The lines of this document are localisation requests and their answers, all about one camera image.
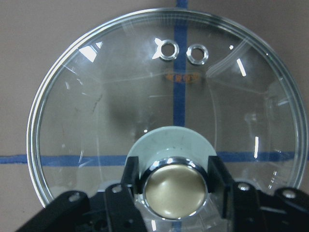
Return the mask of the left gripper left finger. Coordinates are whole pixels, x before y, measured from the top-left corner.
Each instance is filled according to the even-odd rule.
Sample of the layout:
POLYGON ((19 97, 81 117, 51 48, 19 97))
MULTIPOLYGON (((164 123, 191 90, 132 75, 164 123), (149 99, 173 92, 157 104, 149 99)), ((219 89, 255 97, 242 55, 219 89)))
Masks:
POLYGON ((141 212, 135 206, 134 194, 140 190, 139 158, 126 160, 120 183, 105 190, 107 221, 110 232, 146 232, 141 212))

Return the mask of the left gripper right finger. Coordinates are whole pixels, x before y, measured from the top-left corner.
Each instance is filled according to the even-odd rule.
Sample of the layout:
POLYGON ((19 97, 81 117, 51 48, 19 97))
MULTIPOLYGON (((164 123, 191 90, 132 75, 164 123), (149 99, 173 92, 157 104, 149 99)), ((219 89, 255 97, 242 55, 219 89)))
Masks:
POLYGON ((247 182, 236 182, 218 156, 208 158, 209 191, 228 232, 264 232, 266 224, 258 192, 247 182))

